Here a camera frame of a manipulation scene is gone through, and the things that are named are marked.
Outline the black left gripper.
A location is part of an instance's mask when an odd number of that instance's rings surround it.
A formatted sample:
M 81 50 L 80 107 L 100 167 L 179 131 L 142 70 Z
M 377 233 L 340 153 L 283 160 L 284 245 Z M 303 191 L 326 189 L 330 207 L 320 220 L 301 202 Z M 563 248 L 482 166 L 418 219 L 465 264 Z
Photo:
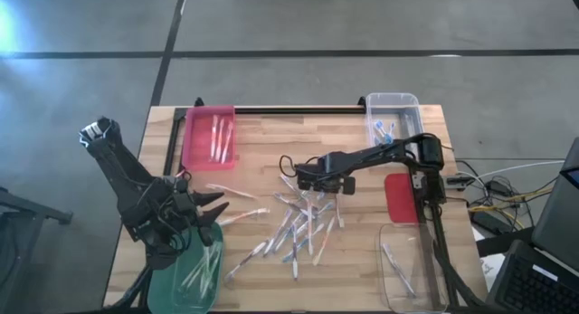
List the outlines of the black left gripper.
M 166 177 L 165 183 L 170 188 L 171 195 L 165 205 L 166 229 L 171 234 L 178 234 L 189 228 L 202 236 L 202 227 L 211 227 L 220 214 L 229 206 L 228 202 L 217 205 L 213 209 L 203 211 L 198 216 L 197 205 L 208 205 L 224 196 L 224 192 L 199 193 L 194 197 L 189 191 L 189 184 L 185 179 Z

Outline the clear deep plastic bin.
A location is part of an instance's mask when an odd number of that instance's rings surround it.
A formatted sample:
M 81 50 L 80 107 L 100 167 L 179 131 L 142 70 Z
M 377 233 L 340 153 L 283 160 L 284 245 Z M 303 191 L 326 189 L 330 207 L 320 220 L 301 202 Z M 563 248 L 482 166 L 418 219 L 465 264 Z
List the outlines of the clear deep plastic bin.
M 394 139 L 406 140 L 424 132 L 419 101 L 414 95 L 403 92 L 374 92 L 365 98 L 366 154 L 381 146 L 376 146 L 374 142 L 375 133 L 384 136 L 383 130 L 375 126 L 377 120 L 382 120 L 384 127 L 392 122 L 395 124 Z

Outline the black power adapter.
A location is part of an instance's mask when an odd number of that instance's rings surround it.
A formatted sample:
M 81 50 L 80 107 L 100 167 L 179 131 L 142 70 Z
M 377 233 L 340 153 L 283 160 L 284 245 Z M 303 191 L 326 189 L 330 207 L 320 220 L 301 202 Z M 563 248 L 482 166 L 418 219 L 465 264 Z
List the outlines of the black power adapter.
M 506 186 L 499 181 L 489 181 L 487 182 L 487 189 L 496 195 L 502 195 L 505 197 L 512 196 L 512 189 L 509 186 Z
M 495 216 L 488 214 L 487 212 L 475 212 L 471 213 L 470 220 L 477 226 L 483 228 L 484 230 L 494 233 L 502 234 L 504 223 L 497 219 Z

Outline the pink plastic bin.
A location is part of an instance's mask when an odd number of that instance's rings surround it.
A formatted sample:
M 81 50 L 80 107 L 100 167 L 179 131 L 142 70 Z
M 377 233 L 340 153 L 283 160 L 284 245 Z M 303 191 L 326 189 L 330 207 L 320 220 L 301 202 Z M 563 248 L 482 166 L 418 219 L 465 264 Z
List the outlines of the pink plastic bin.
M 210 161 L 210 148 L 212 136 L 213 115 L 218 116 L 218 127 L 215 151 L 217 148 L 217 137 L 220 118 L 224 118 L 222 153 L 227 135 L 228 122 L 233 122 L 233 135 L 229 152 L 224 164 Z M 235 166 L 236 154 L 236 118 L 233 105 L 223 106 L 203 106 L 193 107 L 185 114 L 185 137 L 182 152 L 182 165 L 191 173 L 203 171 L 220 171 L 233 169 Z

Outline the black metal stand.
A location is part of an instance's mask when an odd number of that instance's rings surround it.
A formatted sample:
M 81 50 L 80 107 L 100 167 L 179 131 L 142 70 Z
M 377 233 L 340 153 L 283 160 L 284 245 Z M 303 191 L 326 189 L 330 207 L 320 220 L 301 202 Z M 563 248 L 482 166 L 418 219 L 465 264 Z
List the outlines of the black metal stand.
M 23 290 L 44 222 L 69 224 L 72 217 L 73 212 L 35 203 L 0 186 L 0 314 L 8 314 Z

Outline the white toothbrush at edge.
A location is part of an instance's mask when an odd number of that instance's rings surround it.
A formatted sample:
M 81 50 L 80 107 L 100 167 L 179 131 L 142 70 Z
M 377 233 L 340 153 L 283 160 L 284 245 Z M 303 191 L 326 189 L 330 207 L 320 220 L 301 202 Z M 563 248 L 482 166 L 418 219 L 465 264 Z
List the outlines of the white toothbrush at edge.
M 224 281 L 229 282 L 233 279 L 237 271 L 242 268 L 249 260 L 255 257 L 266 245 L 268 241 L 265 240 L 253 248 L 231 271 L 224 276 Z

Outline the red flat plastic lid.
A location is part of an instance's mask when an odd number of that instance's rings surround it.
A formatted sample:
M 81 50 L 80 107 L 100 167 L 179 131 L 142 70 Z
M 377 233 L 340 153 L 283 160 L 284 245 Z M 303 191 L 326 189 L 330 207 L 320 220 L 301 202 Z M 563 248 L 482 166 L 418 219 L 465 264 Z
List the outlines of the red flat plastic lid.
M 417 224 L 413 185 L 408 174 L 390 174 L 384 179 L 384 191 L 390 219 L 396 224 Z

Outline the black laptop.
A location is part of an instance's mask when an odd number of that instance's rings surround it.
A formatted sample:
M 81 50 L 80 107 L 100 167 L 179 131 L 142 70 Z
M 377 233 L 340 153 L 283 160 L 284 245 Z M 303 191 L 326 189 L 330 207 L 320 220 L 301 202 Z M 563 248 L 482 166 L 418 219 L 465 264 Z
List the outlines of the black laptop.
M 530 239 L 506 252 L 487 303 L 512 314 L 579 314 L 579 137 Z

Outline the clear shallow plastic tray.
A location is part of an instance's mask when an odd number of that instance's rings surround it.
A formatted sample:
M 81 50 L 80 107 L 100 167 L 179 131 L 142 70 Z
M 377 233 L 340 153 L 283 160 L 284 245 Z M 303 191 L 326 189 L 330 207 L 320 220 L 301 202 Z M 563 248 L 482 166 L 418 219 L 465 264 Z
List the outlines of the clear shallow plastic tray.
M 375 239 L 381 301 L 396 314 L 442 314 L 449 305 L 440 264 L 432 249 L 429 228 L 424 224 L 385 224 Z M 384 254 L 387 243 L 411 283 L 416 298 L 408 297 L 400 278 Z

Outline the green plastic bin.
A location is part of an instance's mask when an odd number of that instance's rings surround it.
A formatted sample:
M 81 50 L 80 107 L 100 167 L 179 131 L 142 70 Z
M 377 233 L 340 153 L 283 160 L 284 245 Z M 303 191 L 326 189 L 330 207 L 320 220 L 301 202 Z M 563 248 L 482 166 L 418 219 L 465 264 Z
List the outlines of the green plastic bin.
M 219 224 L 212 225 L 214 243 L 212 248 L 223 245 L 223 230 Z M 220 289 L 223 267 L 223 251 L 218 269 L 214 273 L 213 284 L 203 299 L 200 299 L 199 282 L 187 290 L 180 290 L 185 276 L 202 260 L 206 247 L 198 235 L 194 235 L 189 248 L 176 262 L 162 271 L 154 271 L 147 295 L 147 305 L 152 314 L 206 314 L 214 305 Z

